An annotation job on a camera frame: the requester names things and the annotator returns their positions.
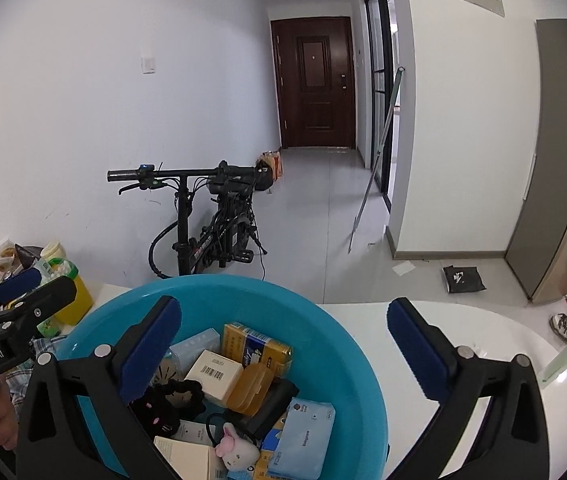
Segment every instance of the doorway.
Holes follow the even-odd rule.
[[[281,143],[355,147],[350,18],[272,22]]]
[[[372,67],[372,160],[379,150],[381,137],[390,110],[395,72],[399,66],[397,41],[397,14],[394,0],[365,0],[370,33]],[[392,123],[388,138],[381,154],[381,163],[375,174],[375,181],[388,209],[392,202],[395,173],[397,168],[397,147],[399,135],[401,92],[392,112]]]

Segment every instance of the sneaker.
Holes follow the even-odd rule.
[[[552,331],[567,344],[567,314],[555,314],[550,318]]]

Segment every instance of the light switch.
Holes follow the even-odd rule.
[[[144,74],[153,74],[154,72],[156,72],[156,63],[154,62],[154,57],[142,57],[141,70]]]

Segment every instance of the baseboard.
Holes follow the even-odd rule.
[[[389,227],[386,227],[386,239],[394,260],[492,260],[505,256],[505,251],[397,251]]]
[[[395,241],[392,239],[392,233],[390,232],[390,226],[386,225],[386,240],[388,240],[388,244],[390,244],[390,252],[392,253],[392,258],[395,258],[395,255],[397,254],[397,245],[395,244]]]
[[[363,167],[365,168],[365,160],[363,159],[363,155],[361,155],[359,148],[355,148],[355,150],[359,154],[359,160],[361,160],[361,163],[363,164]]]

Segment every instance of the human hand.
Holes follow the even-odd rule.
[[[10,451],[16,447],[19,425],[16,412],[10,401],[6,379],[0,376],[0,446]]]

